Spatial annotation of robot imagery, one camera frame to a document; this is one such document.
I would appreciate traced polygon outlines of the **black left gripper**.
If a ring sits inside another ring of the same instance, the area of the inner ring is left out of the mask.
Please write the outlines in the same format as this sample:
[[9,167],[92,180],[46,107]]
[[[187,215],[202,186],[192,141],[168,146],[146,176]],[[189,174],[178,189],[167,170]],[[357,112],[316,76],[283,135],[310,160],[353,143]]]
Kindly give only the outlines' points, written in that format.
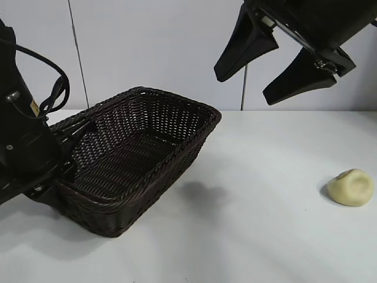
[[95,121],[82,120],[53,133],[46,115],[27,88],[1,88],[1,203],[29,190],[31,200],[64,211],[53,178],[73,147],[98,129]]

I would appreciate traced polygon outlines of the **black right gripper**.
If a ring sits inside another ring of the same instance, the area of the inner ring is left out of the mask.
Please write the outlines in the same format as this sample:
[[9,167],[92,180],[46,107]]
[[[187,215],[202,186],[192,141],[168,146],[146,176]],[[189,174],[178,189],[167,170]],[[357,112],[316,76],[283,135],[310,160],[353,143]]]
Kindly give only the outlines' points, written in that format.
[[[343,77],[356,65],[341,46],[376,18],[376,1],[246,1],[222,55],[214,66],[219,82],[249,62],[278,49],[278,26],[303,47],[290,65],[264,90],[272,106],[296,95],[330,88],[332,73]],[[330,72],[315,67],[316,58]]]

